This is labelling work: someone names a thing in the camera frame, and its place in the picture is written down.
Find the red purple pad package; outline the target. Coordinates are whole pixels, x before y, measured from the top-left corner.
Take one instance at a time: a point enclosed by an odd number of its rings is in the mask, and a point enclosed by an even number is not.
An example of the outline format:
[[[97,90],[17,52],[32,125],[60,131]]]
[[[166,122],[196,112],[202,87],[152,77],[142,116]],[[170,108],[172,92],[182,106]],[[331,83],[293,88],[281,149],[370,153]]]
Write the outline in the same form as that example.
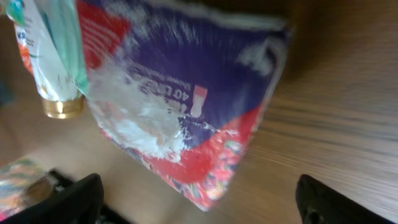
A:
[[[228,189],[282,75],[278,17],[181,1],[77,1],[103,134],[199,209]]]

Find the teal wet wipes pack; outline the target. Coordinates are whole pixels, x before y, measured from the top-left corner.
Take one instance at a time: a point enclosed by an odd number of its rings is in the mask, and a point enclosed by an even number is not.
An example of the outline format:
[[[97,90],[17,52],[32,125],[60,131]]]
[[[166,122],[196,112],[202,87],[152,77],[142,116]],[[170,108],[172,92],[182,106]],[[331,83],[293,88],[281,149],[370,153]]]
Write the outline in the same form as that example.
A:
[[[81,31],[74,0],[35,0],[68,76],[82,94],[89,92]]]

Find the teal Kleenex tissue pack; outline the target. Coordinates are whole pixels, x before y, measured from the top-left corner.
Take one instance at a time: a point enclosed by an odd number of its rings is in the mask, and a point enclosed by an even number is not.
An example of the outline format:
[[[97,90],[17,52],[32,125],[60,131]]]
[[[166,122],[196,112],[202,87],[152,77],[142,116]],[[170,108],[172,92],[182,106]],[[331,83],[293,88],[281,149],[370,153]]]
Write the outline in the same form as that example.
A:
[[[22,27],[25,24],[23,10],[23,0],[1,0],[1,14],[6,14],[8,18]]]

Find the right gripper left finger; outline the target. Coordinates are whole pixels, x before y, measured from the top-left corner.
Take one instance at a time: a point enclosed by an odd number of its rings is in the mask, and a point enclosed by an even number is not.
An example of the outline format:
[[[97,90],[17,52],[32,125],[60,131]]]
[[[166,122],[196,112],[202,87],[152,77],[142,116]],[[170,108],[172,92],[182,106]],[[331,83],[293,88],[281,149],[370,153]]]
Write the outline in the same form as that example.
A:
[[[29,207],[1,224],[94,224],[104,201],[101,177],[90,174],[65,190]]]

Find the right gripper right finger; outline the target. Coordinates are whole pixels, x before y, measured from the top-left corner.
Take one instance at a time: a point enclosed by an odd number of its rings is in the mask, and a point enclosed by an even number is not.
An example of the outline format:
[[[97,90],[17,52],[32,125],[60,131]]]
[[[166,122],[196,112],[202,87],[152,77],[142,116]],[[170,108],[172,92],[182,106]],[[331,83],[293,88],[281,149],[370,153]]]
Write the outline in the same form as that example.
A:
[[[307,174],[297,182],[295,200],[303,224],[394,224]]]

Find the orange Kleenex tissue pack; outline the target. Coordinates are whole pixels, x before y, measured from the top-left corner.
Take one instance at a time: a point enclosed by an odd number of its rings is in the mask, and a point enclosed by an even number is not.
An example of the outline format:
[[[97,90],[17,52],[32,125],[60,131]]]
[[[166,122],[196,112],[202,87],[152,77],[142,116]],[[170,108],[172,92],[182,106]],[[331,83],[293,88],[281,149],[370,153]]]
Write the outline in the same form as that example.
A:
[[[31,75],[33,75],[28,48],[25,46],[25,44],[22,44],[20,42],[18,43],[18,48],[19,48],[19,53],[20,53],[21,60],[22,60],[24,67],[27,69],[27,71]]]

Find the white bamboo print tube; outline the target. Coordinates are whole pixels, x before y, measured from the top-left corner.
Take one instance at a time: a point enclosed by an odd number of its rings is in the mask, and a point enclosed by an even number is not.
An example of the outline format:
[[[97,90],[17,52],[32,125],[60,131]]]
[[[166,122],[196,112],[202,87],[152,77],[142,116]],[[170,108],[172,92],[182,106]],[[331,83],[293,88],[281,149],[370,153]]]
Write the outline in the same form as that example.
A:
[[[67,74],[58,56],[50,32],[34,0],[11,1],[14,20],[28,50],[43,111],[55,119],[69,119],[83,111],[83,97]]]

